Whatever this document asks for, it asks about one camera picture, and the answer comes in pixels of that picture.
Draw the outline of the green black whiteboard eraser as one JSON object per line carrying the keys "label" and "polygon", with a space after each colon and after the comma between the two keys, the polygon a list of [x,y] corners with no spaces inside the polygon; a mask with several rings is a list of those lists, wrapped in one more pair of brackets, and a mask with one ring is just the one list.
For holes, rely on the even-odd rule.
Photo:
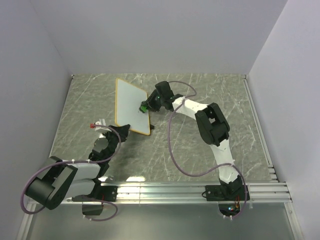
{"label": "green black whiteboard eraser", "polygon": [[139,110],[142,112],[142,113],[146,113],[147,112],[147,107],[145,106],[145,105],[141,105],[140,107],[139,107]]}

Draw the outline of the yellow framed whiteboard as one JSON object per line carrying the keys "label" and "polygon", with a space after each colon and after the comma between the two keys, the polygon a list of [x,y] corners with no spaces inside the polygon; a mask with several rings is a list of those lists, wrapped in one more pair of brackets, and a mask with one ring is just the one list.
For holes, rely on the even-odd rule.
{"label": "yellow framed whiteboard", "polygon": [[143,89],[117,78],[115,80],[115,124],[130,125],[130,130],[145,136],[151,134],[149,112],[140,111],[141,103],[148,94]]}

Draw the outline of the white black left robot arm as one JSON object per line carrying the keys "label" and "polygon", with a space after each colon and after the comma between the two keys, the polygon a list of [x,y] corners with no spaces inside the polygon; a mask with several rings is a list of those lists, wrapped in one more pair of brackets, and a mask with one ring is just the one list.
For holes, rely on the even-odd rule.
{"label": "white black left robot arm", "polygon": [[43,209],[53,210],[64,199],[85,196],[96,201],[101,196],[102,177],[109,169],[109,162],[120,150],[130,132],[130,125],[103,125],[97,121],[90,128],[100,133],[88,158],[85,160],[63,160],[50,156],[42,167],[27,181],[20,198],[21,209],[29,214],[24,205],[27,196],[39,203]]}

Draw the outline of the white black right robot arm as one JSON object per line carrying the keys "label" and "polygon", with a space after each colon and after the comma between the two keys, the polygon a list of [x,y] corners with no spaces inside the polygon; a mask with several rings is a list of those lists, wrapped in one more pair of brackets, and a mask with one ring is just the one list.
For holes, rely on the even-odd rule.
{"label": "white black right robot arm", "polygon": [[[243,175],[234,165],[234,159],[231,154],[230,126],[218,104],[199,103],[181,94],[163,96],[154,90],[147,100],[140,104],[139,110],[143,113],[146,111],[158,112],[162,107],[172,112],[167,124],[167,143],[169,155],[175,167],[189,177],[201,177],[218,169],[222,196],[215,197],[214,200],[249,200],[248,187]],[[172,152],[170,139],[171,121],[175,113],[190,117],[196,121],[201,139],[209,145],[213,152],[217,163],[216,166],[203,173],[187,173],[178,165]]]}

